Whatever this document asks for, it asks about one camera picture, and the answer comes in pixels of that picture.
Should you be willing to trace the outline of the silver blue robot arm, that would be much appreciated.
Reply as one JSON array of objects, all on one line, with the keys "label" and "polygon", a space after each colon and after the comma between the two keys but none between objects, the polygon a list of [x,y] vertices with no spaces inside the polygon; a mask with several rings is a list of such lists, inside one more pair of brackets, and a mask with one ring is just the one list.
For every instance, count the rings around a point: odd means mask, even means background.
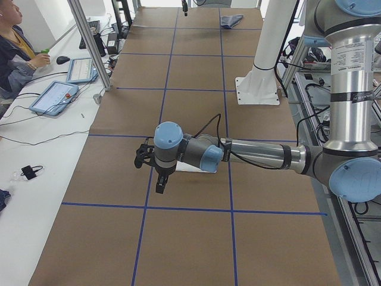
[{"label": "silver blue robot arm", "polygon": [[156,191],[184,162],[214,173],[220,162],[243,161],[268,170],[310,176],[352,203],[380,195],[378,147],[371,140],[374,38],[380,33],[379,1],[308,1],[308,45],[331,49],[330,135],[322,146],[266,144],[209,135],[188,135],[173,122],[155,130],[149,164]]}]

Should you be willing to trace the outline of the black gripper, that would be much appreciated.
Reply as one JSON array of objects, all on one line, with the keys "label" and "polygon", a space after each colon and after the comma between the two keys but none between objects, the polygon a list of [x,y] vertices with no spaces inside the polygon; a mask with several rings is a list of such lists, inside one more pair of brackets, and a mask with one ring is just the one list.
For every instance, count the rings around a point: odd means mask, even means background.
[{"label": "black gripper", "polygon": [[155,166],[155,170],[158,173],[158,179],[155,187],[155,192],[163,194],[165,186],[168,182],[169,176],[176,171],[176,165],[172,167],[161,167],[159,165]]},{"label": "black gripper", "polygon": [[188,3],[187,0],[182,0],[182,11],[188,12]]}]

